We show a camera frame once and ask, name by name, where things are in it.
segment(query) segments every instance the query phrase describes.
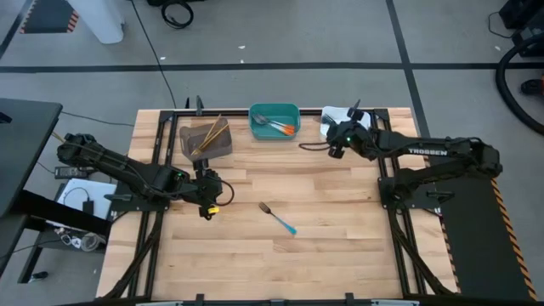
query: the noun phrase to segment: electronic device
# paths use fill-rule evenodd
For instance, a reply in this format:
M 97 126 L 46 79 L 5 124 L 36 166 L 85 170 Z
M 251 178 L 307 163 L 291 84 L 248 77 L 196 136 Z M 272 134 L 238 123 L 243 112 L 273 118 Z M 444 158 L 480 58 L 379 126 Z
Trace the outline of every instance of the electronic device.
M 78 167 L 55 167 L 55 179 L 86 179 L 89 172 L 80 170 Z
M 94 215 L 94 201 L 85 201 L 83 203 L 83 212 Z

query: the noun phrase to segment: wooden table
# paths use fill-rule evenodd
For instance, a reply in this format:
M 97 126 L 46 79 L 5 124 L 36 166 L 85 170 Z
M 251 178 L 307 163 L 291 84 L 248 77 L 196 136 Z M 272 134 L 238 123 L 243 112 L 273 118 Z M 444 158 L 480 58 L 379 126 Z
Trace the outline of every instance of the wooden table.
M 394 131 L 417 135 L 409 108 L 388 110 Z M 130 157 L 150 162 L 158 116 L 158 110 L 139 111 Z M 377 190 L 377 163 L 350 150 L 338 160 L 326 151 L 299 149 L 299 142 L 322 141 L 317 117 L 303 116 L 298 136 L 286 142 L 257 141 L 247 117 L 228 120 L 234 152 L 211 160 L 210 167 L 234 186 L 235 200 L 211 221 L 200 218 L 194 204 L 172 203 L 162 226 L 153 300 L 194 300 L 197 293 L 206 300 L 343 299 L 345 292 L 355 298 L 400 298 L 387 212 Z M 213 121 L 183 117 L 178 126 Z M 173 165 L 192 174 L 179 138 L 175 148 Z M 420 156 L 402 156 L 399 162 L 401 167 L 425 167 Z M 225 189 L 219 201 L 229 196 Z M 298 233 L 290 235 L 260 211 L 260 201 Z M 107 293 L 132 261 L 140 215 L 128 213 L 114 224 L 97 296 Z M 438 218 L 420 210 L 411 210 L 411 217 L 422 258 L 455 291 Z M 405 258 L 413 291 L 413 271 Z M 147 263 L 142 267 L 139 293 Z

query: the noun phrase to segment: black cable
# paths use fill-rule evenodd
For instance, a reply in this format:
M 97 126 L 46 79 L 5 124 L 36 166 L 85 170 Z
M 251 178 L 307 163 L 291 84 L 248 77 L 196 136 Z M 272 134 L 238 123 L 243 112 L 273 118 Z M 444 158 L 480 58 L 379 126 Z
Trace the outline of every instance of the black cable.
M 226 184 L 227 186 L 229 186 L 230 191 L 232 191 L 232 195 L 230 196 L 230 199 L 228 201 L 226 201 L 225 203 L 217 203 L 217 202 L 214 201 L 213 204 L 215 204 L 217 206 L 221 206 L 221 207 L 229 205 L 235 199 L 235 189 L 232 187 L 231 184 L 229 184 L 228 182 L 223 181 L 222 179 L 217 179 L 217 178 L 210 178 L 210 179 L 216 180 L 216 181 L 220 182 L 221 184 Z
M 497 33 L 493 30 L 491 30 L 491 16 L 494 15 L 494 14 L 499 14 L 498 11 L 494 12 L 494 13 L 491 13 L 487 16 L 487 30 L 491 33 L 491 34 L 495 34 L 499 37 L 502 37 L 502 38 L 506 38 L 506 39 L 509 39 L 509 38 L 512 38 L 514 37 L 516 34 L 519 33 L 520 30 L 516 30 L 512 35 L 510 36 L 506 36 L 506 35 L 502 35 L 501 33 Z
M 49 173 L 51 173 L 51 174 L 54 174 L 54 172 L 53 172 L 53 171 L 49 170 L 49 169 L 48 169 L 47 167 L 45 167 L 44 165 L 42 165 L 42 163 L 41 163 L 41 162 L 39 162 L 39 161 L 36 161 L 36 164 L 38 164 L 38 165 L 40 165 L 40 166 L 41 166 L 42 168 L 44 168 L 44 169 L 45 169 L 45 171 L 47 171 L 47 172 L 49 172 Z
M 182 8 L 186 9 L 189 12 L 189 20 L 187 20 L 187 22 L 180 23 L 175 18 L 168 16 L 167 8 L 171 5 L 176 5 L 176 4 L 180 5 Z M 170 0 L 164 3 L 161 8 L 161 15 L 162 15 L 162 18 L 164 19 L 164 22 L 166 22 L 168 26 L 176 30 L 186 28 L 188 25 L 193 23 L 193 19 L 195 18 L 195 14 L 193 13 L 193 10 L 189 6 L 189 4 L 187 4 L 187 2 L 185 2 L 184 0 Z
M 87 116 L 81 116 L 81 115 L 72 114 L 72 113 L 69 113 L 69 112 L 67 112 L 67 111 L 61 111 L 60 113 L 65 114 L 65 115 L 68 115 L 68 116 L 74 116 L 74 117 L 78 117 L 78 118 L 88 119 L 88 120 L 92 120 L 92 121 L 100 122 L 100 123 L 104 123 L 104 124 L 117 125 L 117 126 L 125 126 L 125 127 L 134 127 L 133 124 L 128 124 L 128 123 L 118 123 L 118 122 L 105 122 L 105 121 L 103 121 L 103 120 L 94 119 L 94 118 L 87 117 Z
M 389 209 L 394 209 L 396 211 L 397 209 L 399 209 L 399 203 L 396 202 L 394 207 Z M 408 238 L 406 237 L 404 231 L 400 228 L 400 223 L 395 213 L 389 215 L 389 223 L 391 224 L 391 233 L 393 234 L 394 238 L 405 249 L 406 253 L 410 257 L 410 260 L 414 263 L 414 265 L 419 268 L 423 278 L 425 279 L 425 281 L 427 281 L 431 289 L 433 289 L 434 293 L 437 295 L 453 295 L 454 293 L 448 288 L 444 287 L 444 285 L 442 285 L 438 277 L 434 275 L 433 271 L 431 271 L 431 269 L 427 266 L 417 250 L 408 241 Z
M 147 42 L 149 43 L 151 47 L 151 51 L 153 51 L 153 55 L 155 55 L 156 64 L 159 66 L 159 70 L 161 71 L 162 78 L 164 79 L 164 82 L 167 84 L 168 92 L 170 93 L 170 97 L 172 98 L 173 108 L 178 109 L 178 105 L 176 104 L 176 99 L 173 97 L 172 89 L 170 88 L 170 83 L 168 83 L 167 77 L 164 75 L 164 71 L 162 70 L 162 65 L 161 65 L 161 62 L 159 61 L 159 57 L 156 54 L 155 48 L 153 47 L 153 43 L 151 43 L 150 37 L 147 35 L 147 31 L 145 30 L 142 19 L 139 18 L 138 10 L 136 9 L 136 4 L 134 4 L 134 0 L 130 0 L 130 3 L 133 5 L 134 13 L 136 13 L 136 17 L 138 17 L 139 24 L 141 25 L 142 30 L 144 31 L 145 38 L 147 39 Z
M 91 196 L 88 194 L 88 191 L 87 191 L 85 188 L 83 188 L 83 187 L 76 187 L 76 188 L 72 188 L 72 189 L 68 190 L 68 192 L 66 192 L 65 198 L 62 199 L 62 204 L 63 204 L 63 205 L 66 205 L 66 198 L 67 198 L 68 195 L 69 195 L 72 191 L 74 191 L 74 190 L 83 190 L 83 191 L 85 191 L 85 193 L 87 194 L 87 201 L 90 201 L 90 200 L 91 200 Z
M 155 223 L 153 224 L 153 228 L 151 229 L 150 234 L 145 240 L 145 243 L 142 246 L 140 252 L 134 257 L 133 261 L 130 263 L 121 279 L 113 286 L 111 291 L 106 293 L 103 297 L 99 297 L 99 299 L 119 298 L 122 295 L 122 293 L 125 291 L 125 288 L 127 288 L 130 279 L 133 277 L 136 271 L 139 270 L 139 266 L 144 261 L 147 252 L 160 237 L 161 226 L 162 220 L 160 218 L 156 218 Z
M 329 148 L 331 147 L 330 145 L 328 145 L 327 147 L 323 147 L 323 148 L 316 148 L 316 149 L 313 149 L 313 148 L 309 148 L 309 146 L 313 146 L 313 145 L 327 145 L 327 142 L 322 142 L 322 143 L 305 143 L 305 144 L 298 144 L 298 147 L 300 149 L 303 149 L 303 150 L 312 150 L 312 151 L 317 151 L 317 150 L 329 150 Z
M 40 245 L 45 244 L 45 243 L 57 242 L 57 241 L 60 241 L 60 239 L 53 240 L 53 241 L 39 242 L 39 243 L 33 244 L 33 245 L 31 245 L 31 246 L 25 246 L 25 247 L 22 247 L 22 248 L 20 248 L 20 249 L 14 250 L 13 252 L 8 252 L 8 253 L 6 253 L 6 254 L 3 254 L 3 255 L 0 257 L 0 260 L 6 258 L 6 257 L 8 257 L 8 256 L 13 255 L 14 253 L 17 253 L 17 252 L 26 250 L 26 249 L 28 249 L 28 248 L 35 247 L 35 246 L 40 246 Z
M 126 215 L 128 212 L 121 212 L 119 213 L 119 215 L 113 219 L 113 221 L 111 221 L 111 225 L 113 225 L 115 222 L 117 222 L 117 220 L 119 220 L 122 216 Z
M 544 42 L 544 33 L 535 35 L 529 39 L 524 40 L 522 43 L 514 46 L 506 54 L 504 54 L 501 61 L 499 62 L 499 66 L 496 68 L 495 83 L 499 94 L 501 95 L 504 103 L 506 103 L 510 111 L 527 127 L 531 128 L 532 130 L 541 135 L 544 135 L 544 125 L 535 120 L 519 105 L 518 101 L 516 101 L 516 99 L 510 92 L 510 89 L 508 88 L 505 75 L 510 60 L 512 60 L 512 58 L 522 50 L 528 48 L 533 43 L 538 42 Z

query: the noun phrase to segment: teal bowl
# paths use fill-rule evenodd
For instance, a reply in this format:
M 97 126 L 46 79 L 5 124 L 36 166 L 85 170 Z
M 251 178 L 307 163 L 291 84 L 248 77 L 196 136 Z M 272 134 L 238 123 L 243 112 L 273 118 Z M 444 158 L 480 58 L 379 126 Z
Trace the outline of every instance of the teal bowl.
M 255 113 L 266 116 L 270 120 L 295 126 L 295 134 L 288 136 L 268 124 L 256 123 L 252 116 Z M 258 140 L 294 139 L 300 130 L 300 110 L 296 105 L 290 103 L 254 104 L 249 109 L 249 128 L 252 130 L 253 137 Z

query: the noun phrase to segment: white paper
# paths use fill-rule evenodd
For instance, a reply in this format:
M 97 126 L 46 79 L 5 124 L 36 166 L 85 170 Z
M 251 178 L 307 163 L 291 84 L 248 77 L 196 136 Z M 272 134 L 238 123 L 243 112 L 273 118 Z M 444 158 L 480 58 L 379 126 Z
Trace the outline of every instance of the white paper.
M 57 202 L 60 205 L 66 205 L 68 207 L 72 207 L 79 211 L 83 211 L 83 203 L 87 200 L 87 194 L 85 193 L 84 190 L 80 190 L 80 189 L 73 190 L 74 188 L 77 188 L 77 187 L 84 188 L 88 192 L 90 200 L 94 201 L 94 216 L 98 218 L 106 219 L 108 217 L 108 212 L 110 211 L 111 201 L 105 199 L 104 196 L 115 193 L 116 186 L 114 184 L 100 183 L 100 182 L 89 181 L 86 179 L 73 178 L 70 181 L 68 181 L 65 189 L 60 194 Z M 70 190 L 73 190 L 73 191 L 70 192 L 70 194 L 66 198 L 66 194 L 68 194 Z M 64 227 L 63 224 L 59 224 L 53 221 L 48 221 L 48 223 L 54 226 Z
M 325 106 L 321 112 L 321 117 L 325 114 L 329 115 L 334 122 L 339 124 L 340 122 L 349 121 L 351 118 L 348 117 L 348 107 L 333 107 Z M 369 128 L 371 126 L 371 116 L 368 113 L 363 115 L 363 118 L 359 120 L 359 123 L 363 128 Z M 329 125 L 321 121 L 320 132 L 321 135 L 326 136 L 326 132 L 329 130 Z

